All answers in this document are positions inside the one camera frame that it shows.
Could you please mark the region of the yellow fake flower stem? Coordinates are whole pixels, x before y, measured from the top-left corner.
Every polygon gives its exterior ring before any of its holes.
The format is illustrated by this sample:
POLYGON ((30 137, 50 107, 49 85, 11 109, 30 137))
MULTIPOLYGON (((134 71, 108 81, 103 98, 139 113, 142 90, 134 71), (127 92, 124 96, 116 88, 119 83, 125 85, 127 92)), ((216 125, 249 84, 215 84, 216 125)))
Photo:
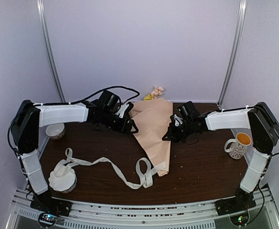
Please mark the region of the yellow fake flower stem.
POLYGON ((147 94, 147 95, 143 98, 144 101, 148 101, 148 100, 152 100, 152 99, 153 99, 153 96, 152 96, 151 94, 147 94))

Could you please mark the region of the white ribbon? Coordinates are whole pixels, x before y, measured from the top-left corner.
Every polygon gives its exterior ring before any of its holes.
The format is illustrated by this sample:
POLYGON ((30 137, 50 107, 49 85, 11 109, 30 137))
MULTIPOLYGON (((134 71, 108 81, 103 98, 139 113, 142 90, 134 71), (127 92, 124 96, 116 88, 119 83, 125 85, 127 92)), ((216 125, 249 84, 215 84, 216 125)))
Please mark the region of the white ribbon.
POLYGON ((94 161, 88 161, 84 159, 80 159, 74 156, 74 152, 72 148, 68 147, 64 152, 65 158, 60 160, 56 165, 69 165, 72 169, 74 169, 77 180, 78 174, 76 172, 77 168, 80 167, 96 167, 98 165, 103 165, 109 171, 105 171, 104 174, 108 176, 109 174, 115 175, 116 178, 121 182, 123 185, 128 187, 131 190, 138 190, 141 188, 150 188, 154 184, 154 176, 163 169, 164 164, 160 163, 158 165, 153 165, 146 157, 142 157, 137 160, 135 163, 133 172, 137 176, 137 181, 132 182, 128 180, 123 173, 123 171, 109 158, 107 157, 100 157, 94 161))

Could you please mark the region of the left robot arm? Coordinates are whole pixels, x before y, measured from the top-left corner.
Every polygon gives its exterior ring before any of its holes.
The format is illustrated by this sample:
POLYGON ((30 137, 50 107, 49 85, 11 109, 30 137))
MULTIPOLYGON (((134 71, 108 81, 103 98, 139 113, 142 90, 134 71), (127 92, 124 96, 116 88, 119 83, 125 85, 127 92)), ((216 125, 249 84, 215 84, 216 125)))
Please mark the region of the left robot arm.
POLYGON ((127 135, 138 132, 135 121, 129 116, 134 104, 130 101, 122 104, 120 97, 109 90, 102 90, 100 94, 98 99, 91 102, 87 98, 68 103, 24 100, 9 126, 8 136, 13 138, 15 144, 12 149, 19 157, 32 191, 38 195, 37 205, 45 212, 55 208, 55 200, 45 194, 49 188, 37 156, 40 128, 61 123, 89 122, 127 135))

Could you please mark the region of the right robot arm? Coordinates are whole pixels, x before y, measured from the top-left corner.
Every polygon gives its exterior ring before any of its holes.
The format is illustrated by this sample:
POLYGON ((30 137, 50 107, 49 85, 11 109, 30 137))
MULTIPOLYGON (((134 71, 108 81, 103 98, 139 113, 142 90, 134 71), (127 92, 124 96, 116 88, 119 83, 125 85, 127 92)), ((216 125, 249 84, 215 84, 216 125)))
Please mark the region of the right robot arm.
POLYGON ((167 133, 163 141, 185 142, 192 134, 216 131, 220 129, 249 129, 251 135, 239 133, 234 139, 227 141, 233 144, 227 152, 241 149, 241 146, 252 146, 253 155, 239 188, 243 192, 232 199, 232 207, 242 210, 250 203, 251 193, 260 178, 266 173, 268 162, 273 156, 273 149, 279 141, 279 122, 265 102, 254 106, 230 110, 215 110, 200 113, 189 101, 178 107, 180 116, 172 115, 167 133))

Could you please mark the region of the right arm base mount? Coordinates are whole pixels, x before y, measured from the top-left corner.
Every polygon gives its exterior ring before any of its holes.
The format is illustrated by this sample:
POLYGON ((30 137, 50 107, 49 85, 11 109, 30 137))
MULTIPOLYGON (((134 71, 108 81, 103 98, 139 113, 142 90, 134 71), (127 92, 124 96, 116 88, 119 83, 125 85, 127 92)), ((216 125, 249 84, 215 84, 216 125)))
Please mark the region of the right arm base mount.
POLYGON ((231 198, 220 199, 215 202, 218 216, 230 215, 231 223, 235 226, 245 226, 249 222, 250 208, 256 206, 253 191, 248 193, 237 187, 235 195, 231 198))

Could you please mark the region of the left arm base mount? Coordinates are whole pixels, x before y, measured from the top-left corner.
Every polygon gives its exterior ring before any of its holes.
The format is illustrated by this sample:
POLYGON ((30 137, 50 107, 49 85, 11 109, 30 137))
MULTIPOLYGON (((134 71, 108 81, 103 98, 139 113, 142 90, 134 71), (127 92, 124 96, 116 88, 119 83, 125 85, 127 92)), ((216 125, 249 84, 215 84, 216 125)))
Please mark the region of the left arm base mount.
POLYGON ((61 216, 69 216, 72 202, 53 198, 49 190, 38 195, 32 187, 29 187, 29 192, 26 194, 27 200, 29 200, 29 194, 32 194, 30 208, 40 211, 37 221, 42 228, 49 229, 61 216))

